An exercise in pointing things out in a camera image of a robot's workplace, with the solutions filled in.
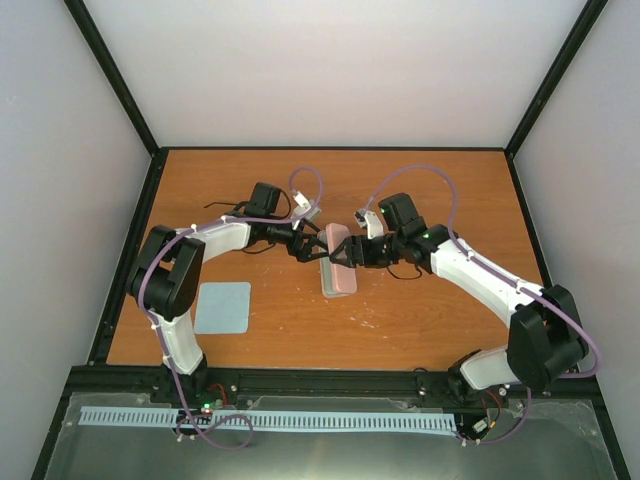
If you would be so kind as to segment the pink glasses case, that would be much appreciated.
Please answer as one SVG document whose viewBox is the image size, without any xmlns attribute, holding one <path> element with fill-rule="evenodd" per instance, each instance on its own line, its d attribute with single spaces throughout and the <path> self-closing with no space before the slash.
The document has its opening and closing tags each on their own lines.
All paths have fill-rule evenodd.
<svg viewBox="0 0 640 480">
<path fill-rule="evenodd" d="M 348 227 L 337 223 L 327 224 L 319 234 L 319 239 L 327 246 L 327 255 L 320 259 L 321 287 L 326 298 L 344 297 L 357 292 L 355 269 L 333 263 L 329 258 L 350 235 Z"/>
</svg>

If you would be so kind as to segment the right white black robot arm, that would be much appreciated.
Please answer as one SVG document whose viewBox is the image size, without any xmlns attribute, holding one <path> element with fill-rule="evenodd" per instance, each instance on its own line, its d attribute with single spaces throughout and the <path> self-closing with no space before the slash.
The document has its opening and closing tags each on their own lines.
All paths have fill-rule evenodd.
<svg viewBox="0 0 640 480">
<path fill-rule="evenodd" d="M 446 226 L 428 226 L 408 194 L 382 200 L 377 212 L 360 210 L 356 219 L 362 235 L 336 223 L 323 233 L 328 255 L 321 272 L 334 293 L 355 293 L 358 266 L 389 268 L 405 261 L 419 274 L 461 288 L 506 326 L 505 346 L 474 351 L 449 368 L 449 389 L 457 401 L 499 385 L 545 390 L 588 354 L 567 289 L 524 281 L 478 254 Z"/>
</svg>

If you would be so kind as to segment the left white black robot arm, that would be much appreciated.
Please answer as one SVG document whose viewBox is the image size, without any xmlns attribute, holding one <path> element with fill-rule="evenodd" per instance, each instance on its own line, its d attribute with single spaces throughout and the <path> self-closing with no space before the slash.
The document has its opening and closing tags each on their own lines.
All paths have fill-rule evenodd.
<svg viewBox="0 0 640 480">
<path fill-rule="evenodd" d="M 174 375 L 172 388 L 186 402 L 201 400 L 208 390 L 206 355 L 194 332 L 191 307 L 196 299 L 202 266 L 257 242 L 281 244 L 300 263 L 319 259 L 313 219 L 319 201 L 293 189 L 287 216 L 275 214 L 283 190 L 258 182 L 247 201 L 219 219 L 185 229 L 153 227 L 129 273 L 126 289 L 147 316 L 159 340 L 162 363 Z"/>
</svg>

